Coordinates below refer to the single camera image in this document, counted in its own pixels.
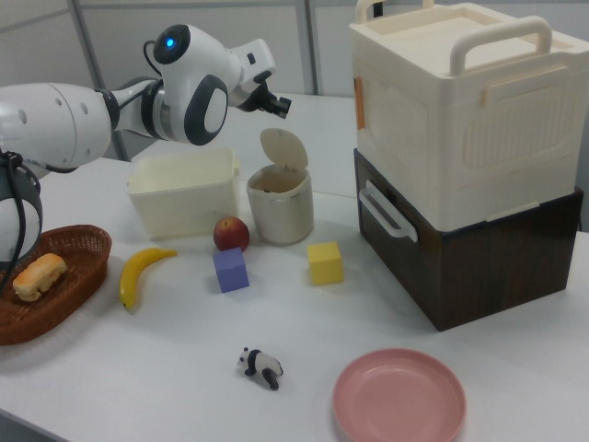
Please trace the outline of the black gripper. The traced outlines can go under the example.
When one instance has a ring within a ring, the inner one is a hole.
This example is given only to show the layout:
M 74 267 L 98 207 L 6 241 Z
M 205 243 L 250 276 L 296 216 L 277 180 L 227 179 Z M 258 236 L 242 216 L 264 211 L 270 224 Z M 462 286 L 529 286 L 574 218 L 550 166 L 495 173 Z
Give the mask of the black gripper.
M 286 116 L 292 101 L 286 97 L 276 97 L 268 90 L 267 76 L 254 76 L 252 80 L 240 85 L 245 97 L 238 105 L 241 111 L 267 111 L 277 116 Z

